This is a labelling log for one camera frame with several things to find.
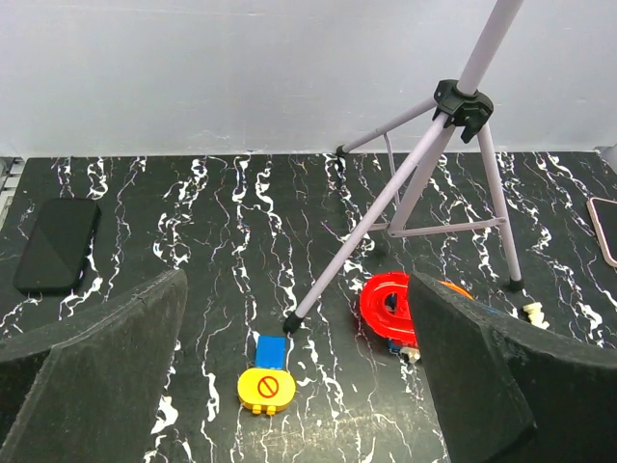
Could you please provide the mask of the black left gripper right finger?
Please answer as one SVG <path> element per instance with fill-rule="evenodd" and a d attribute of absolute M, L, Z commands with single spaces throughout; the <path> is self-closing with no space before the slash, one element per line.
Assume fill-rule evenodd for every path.
<path fill-rule="evenodd" d="M 408 300 L 453 462 L 613 462 L 616 352 L 414 273 Z"/>

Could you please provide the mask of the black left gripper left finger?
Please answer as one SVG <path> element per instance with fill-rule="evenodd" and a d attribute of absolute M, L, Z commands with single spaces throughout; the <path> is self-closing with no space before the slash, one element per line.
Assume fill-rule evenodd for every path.
<path fill-rule="evenodd" d="M 171 270 L 2 340 L 2 461 L 142 461 L 187 294 Z"/>

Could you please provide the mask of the phone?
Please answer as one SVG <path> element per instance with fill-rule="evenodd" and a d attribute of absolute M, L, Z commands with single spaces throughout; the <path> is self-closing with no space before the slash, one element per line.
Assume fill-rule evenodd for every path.
<path fill-rule="evenodd" d="M 587 209 L 594 226 L 604 260 L 609 266 L 615 268 L 617 266 L 617 204 L 613 200 L 592 197 L 587 201 Z"/>

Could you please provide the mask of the black phone case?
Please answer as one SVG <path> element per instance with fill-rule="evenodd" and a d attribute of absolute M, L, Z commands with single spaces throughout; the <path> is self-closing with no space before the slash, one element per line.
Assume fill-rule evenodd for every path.
<path fill-rule="evenodd" d="M 91 199 L 47 201 L 16 268 L 14 287 L 23 294 L 62 294 L 77 288 L 99 216 Z"/>

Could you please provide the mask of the small cream plastic piece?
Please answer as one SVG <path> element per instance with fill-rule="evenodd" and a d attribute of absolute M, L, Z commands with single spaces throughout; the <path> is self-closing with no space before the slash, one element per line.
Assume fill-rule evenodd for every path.
<path fill-rule="evenodd" d="M 542 330 L 547 330 L 550 324 L 546 321 L 543 305 L 540 302 L 533 302 L 523 306 L 523 312 L 526 314 L 528 321 Z"/>

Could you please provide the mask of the yellow blue toy block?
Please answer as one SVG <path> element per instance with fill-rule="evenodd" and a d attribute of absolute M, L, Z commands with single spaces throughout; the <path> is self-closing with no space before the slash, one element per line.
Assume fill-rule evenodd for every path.
<path fill-rule="evenodd" d="M 285 338 L 258 338 L 255 363 L 239 376 L 237 382 L 240 403 L 254 415 L 276 415 L 292 402 L 296 382 L 285 369 L 285 353 Z"/>

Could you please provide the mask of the lilac tripod stand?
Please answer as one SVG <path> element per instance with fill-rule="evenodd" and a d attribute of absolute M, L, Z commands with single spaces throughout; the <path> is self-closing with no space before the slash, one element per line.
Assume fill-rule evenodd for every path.
<path fill-rule="evenodd" d="M 375 230 L 385 230 L 392 237 L 411 237 L 497 227 L 508 265 L 510 288 L 512 291 L 519 291 L 523 288 L 523 276 L 489 125 L 489 118 L 493 114 L 494 105 L 486 95 L 478 91 L 480 82 L 522 4 L 521 1 L 496 2 L 458 79 L 441 81 L 432 97 L 388 123 L 366 133 L 361 138 L 337 149 L 336 154 L 338 156 L 347 154 L 379 137 L 386 139 L 395 128 L 429 111 L 434 112 L 432 123 L 426 133 L 407 155 L 401 166 L 398 169 L 394 167 L 390 169 L 391 179 L 389 182 L 357 226 L 351 231 L 298 308 L 287 316 L 283 324 L 283 330 L 286 334 L 293 334 L 298 330 L 309 310 L 344 262 L 352 255 L 361 239 Z M 468 143 L 473 138 L 478 141 L 496 216 L 480 222 L 407 230 L 405 228 L 407 220 L 457 127 L 463 129 L 461 140 L 464 143 Z"/>

